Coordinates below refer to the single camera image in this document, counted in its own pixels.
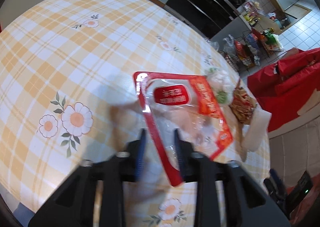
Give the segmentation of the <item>red clear plastic food bag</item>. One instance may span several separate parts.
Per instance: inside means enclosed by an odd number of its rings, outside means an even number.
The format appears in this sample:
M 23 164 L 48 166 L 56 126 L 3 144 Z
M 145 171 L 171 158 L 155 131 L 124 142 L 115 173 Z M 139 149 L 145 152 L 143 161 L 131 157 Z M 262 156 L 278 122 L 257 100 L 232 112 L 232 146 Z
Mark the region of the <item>red clear plastic food bag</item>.
M 225 116 L 204 76 L 135 72 L 133 80 L 151 139 L 172 186 L 184 181 L 175 133 L 211 160 L 233 142 Z

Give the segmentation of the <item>white green crumpled wrapper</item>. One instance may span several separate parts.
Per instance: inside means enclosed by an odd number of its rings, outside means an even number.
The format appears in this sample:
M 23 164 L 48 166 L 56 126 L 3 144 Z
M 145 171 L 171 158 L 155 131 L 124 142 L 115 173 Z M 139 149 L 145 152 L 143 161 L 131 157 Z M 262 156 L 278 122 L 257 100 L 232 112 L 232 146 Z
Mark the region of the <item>white green crumpled wrapper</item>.
M 228 73 L 220 68 L 210 67 L 205 71 L 205 77 L 219 105 L 230 105 L 233 101 L 235 84 L 232 83 Z

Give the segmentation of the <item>red brown snack wrapper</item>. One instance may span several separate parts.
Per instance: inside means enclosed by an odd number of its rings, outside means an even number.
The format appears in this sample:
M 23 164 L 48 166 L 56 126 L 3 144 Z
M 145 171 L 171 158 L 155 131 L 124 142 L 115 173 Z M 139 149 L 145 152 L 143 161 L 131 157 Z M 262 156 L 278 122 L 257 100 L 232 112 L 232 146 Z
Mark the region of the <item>red brown snack wrapper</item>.
M 229 107 L 241 124 L 249 125 L 251 123 L 257 102 L 242 87 L 240 79 L 233 90 L 233 100 Z

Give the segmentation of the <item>yellow plaid floral tablecloth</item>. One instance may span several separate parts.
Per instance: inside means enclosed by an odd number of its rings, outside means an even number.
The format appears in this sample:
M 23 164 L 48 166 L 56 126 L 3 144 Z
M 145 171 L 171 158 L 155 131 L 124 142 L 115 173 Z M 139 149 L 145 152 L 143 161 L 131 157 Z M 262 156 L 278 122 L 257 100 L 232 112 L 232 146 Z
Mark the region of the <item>yellow plaid floral tablecloth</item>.
M 35 212 L 84 159 L 145 127 L 137 71 L 239 75 L 202 36 L 148 0 L 45 0 L 1 32 L 1 185 Z

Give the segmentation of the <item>red hanging apron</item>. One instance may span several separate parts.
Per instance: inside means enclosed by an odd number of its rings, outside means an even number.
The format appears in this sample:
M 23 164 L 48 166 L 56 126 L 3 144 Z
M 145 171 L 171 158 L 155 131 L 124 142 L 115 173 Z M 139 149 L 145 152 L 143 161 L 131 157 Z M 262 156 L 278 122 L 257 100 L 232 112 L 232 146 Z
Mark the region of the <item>red hanging apron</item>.
M 279 129 L 319 104 L 319 48 L 292 48 L 250 75 L 247 87 L 262 109 L 272 114 L 268 131 Z

